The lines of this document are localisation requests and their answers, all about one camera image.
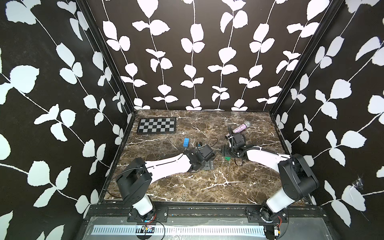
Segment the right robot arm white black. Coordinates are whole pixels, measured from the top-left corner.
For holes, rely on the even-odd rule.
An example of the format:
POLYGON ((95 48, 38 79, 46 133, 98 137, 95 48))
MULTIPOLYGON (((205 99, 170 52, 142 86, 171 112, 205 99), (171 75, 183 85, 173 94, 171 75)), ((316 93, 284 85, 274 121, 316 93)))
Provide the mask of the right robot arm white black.
POLYGON ((249 160, 276 171, 282 187, 263 203, 262 212, 276 214, 289 205, 300 201, 316 190, 320 184, 302 155, 282 155, 259 146, 235 148, 232 144, 222 146, 225 157, 249 160))

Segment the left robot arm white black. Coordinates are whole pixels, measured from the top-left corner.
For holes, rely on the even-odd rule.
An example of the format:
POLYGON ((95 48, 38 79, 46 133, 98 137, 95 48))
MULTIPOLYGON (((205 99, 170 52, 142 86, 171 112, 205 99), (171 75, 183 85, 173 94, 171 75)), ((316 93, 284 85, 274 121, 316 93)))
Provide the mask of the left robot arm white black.
POLYGON ((115 177, 123 205, 134 208, 142 217, 153 214, 155 207, 147 195, 152 183, 175 174, 199 171, 215 157, 214 151, 201 148, 158 161, 134 159, 115 177))

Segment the light blue long lego brick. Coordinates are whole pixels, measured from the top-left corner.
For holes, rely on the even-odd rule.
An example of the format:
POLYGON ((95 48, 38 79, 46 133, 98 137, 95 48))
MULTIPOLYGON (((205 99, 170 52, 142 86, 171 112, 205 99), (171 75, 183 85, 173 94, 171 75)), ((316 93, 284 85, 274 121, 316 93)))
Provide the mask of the light blue long lego brick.
POLYGON ((183 147, 184 147, 184 148, 188 148, 188 147, 189 147, 189 142, 190 142, 190 139, 189 139, 189 138, 184 138, 184 141, 183 141, 183 147))

